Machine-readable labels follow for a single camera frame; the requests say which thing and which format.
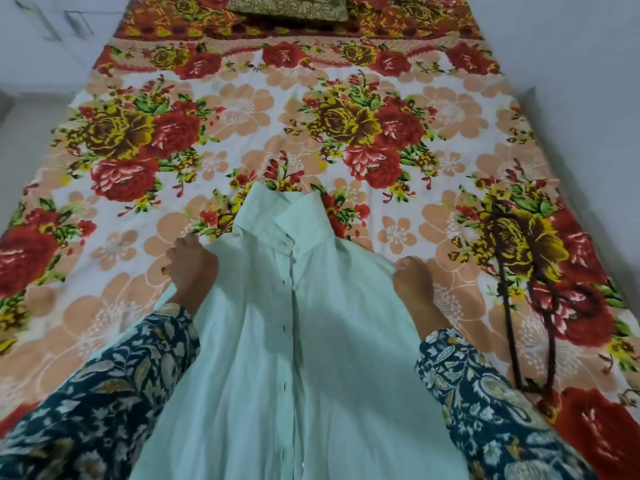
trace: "bedsheet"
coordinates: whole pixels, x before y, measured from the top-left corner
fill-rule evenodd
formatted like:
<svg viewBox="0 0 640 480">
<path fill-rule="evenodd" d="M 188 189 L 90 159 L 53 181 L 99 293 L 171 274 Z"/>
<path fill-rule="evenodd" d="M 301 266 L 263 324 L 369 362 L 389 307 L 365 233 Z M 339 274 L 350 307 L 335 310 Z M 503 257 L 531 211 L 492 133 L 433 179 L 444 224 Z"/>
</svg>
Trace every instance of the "bedsheet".
<svg viewBox="0 0 640 480">
<path fill-rule="evenodd" d="M 55 129 L 0 241 L 0 436 L 151 310 L 176 237 L 228 232 L 260 181 L 425 259 L 437 305 L 514 380 L 506 294 L 528 384 L 556 337 L 552 391 L 528 398 L 601 478 L 640 471 L 638 323 L 466 1 L 348 0 L 332 24 L 225 3 L 133 0 Z"/>
</svg>

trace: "hand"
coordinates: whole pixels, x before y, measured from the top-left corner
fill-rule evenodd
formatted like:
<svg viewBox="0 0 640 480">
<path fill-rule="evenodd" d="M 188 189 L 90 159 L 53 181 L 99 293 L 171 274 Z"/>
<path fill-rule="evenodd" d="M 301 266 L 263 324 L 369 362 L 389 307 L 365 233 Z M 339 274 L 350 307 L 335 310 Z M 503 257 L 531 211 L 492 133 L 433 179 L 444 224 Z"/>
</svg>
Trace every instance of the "hand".
<svg viewBox="0 0 640 480">
<path fill-rule="evenodd" d="M 218 257 L 202 247 L 194 234 L 179 237 L 165 252 L 171 264 L 165 270 L 175 285 L 168 303 L 177 303 L 194 316 L 218 277 Z"/>
<path fill-rule="evenodd" d="M 421 340 L 436 330 L 451 327 L 433 303 L 433 279 L 423 261 L 413 256 L 396 261 L 394 289 L 409 311 Z"/>
</svg>

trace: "shirt collar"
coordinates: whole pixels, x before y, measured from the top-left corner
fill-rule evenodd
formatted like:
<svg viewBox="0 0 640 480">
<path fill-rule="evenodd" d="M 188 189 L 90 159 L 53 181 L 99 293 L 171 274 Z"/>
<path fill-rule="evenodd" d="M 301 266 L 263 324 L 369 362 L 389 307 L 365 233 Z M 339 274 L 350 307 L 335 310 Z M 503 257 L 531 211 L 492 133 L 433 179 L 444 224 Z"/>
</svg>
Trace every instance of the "shirt collar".
<svg viewBox="0 0 640 480">
<path fill-rule="evenodd" d="M 304 254 L 335 236 L 319 192 L 276 192 L 260 182 L 238 211 L 236 227 L 286 255 Z"/>
</svg>

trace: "dark blue floral sleeve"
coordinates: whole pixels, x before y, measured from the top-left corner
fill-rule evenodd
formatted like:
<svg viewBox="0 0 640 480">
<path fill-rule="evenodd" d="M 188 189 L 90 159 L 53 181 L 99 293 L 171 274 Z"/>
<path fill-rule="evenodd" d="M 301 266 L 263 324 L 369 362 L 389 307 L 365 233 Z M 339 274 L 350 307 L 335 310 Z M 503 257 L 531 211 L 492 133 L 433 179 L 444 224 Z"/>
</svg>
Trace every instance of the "dark blue floral sleeve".
<svg viewBox="0 0 640 480">
<path fill-rule="evenodd" d="M 150 314 L 16 425 L 0 447 L 0 479 L 128 478 L 199 351 L 185 309 Z"/>
<path fill-rule="evenodd" d="M 597 479 L 507 379 L 453 329 L 430 334 L 415 370 L 442 405 L 473 478 Z"/>
</svg>

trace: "cabinet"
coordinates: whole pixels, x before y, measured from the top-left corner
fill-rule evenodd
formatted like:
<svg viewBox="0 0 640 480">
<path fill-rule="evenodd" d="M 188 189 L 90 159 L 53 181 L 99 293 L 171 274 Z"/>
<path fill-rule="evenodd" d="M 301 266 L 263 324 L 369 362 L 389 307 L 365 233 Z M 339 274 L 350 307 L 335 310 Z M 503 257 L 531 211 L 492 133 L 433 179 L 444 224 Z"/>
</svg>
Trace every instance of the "cabinet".
<svg viewBox="0 0 640 480">
<path fill-rule="evenodd" d="M 0 89 L 73 93 L 116 30 L 129 0 L 0 0 Z"/>
</svg>

